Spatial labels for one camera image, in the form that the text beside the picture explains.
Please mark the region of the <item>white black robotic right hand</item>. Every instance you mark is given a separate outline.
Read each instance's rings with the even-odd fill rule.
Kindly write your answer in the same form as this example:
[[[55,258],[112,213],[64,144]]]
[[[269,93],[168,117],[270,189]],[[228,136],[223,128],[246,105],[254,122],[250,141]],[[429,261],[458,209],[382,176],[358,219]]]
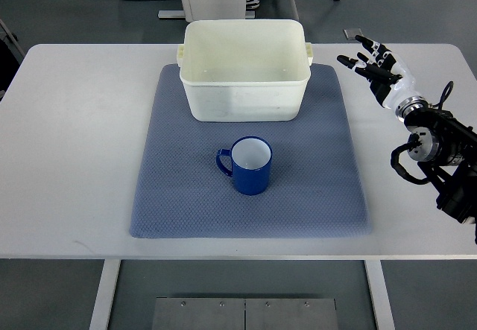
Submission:
[[[356,40],[368,52],[359,52],[355,58],[337,56],[337,61],[360,75],[369,83],[378,104],[404,116],[404,109],[414,104],[428,103],[416,90],[416,80],[402,59],[380,42],[360,35]]]

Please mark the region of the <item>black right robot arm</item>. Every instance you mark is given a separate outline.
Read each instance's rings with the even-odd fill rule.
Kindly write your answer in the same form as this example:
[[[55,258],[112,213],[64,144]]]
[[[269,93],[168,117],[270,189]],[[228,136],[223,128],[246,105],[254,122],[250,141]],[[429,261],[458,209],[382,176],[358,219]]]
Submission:
[[[437,104],[412,97],[397,107],[410,132],[391,152],[391,167],[415,185],[432,184],[437,208],[459,223],[476,223],[476,133],[443,109],[454,83],[448,82]]]

